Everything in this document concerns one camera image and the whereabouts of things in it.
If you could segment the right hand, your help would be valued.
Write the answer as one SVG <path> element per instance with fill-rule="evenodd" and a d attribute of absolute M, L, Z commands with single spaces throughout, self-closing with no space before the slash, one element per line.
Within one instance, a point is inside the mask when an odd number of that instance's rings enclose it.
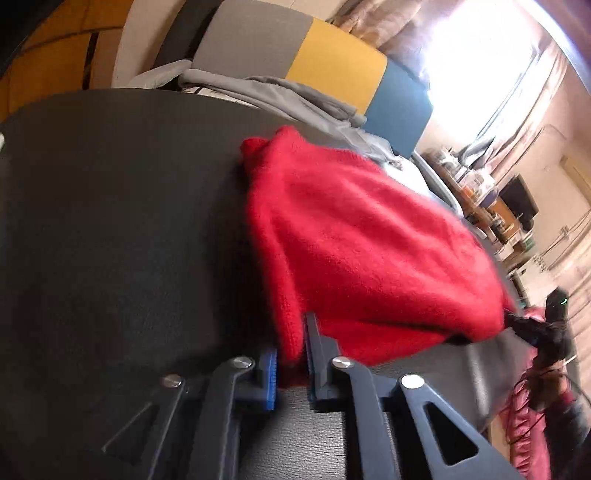
<path fill-rule="evenodd" d="M 550 366 L 534 363 L 526 371 L 525 378 L 529 391 L 528 406 L 536 412 L 545 412 L 548 408 L 558 405 L 568 405 L 573 400 L 563 361 Z"/>

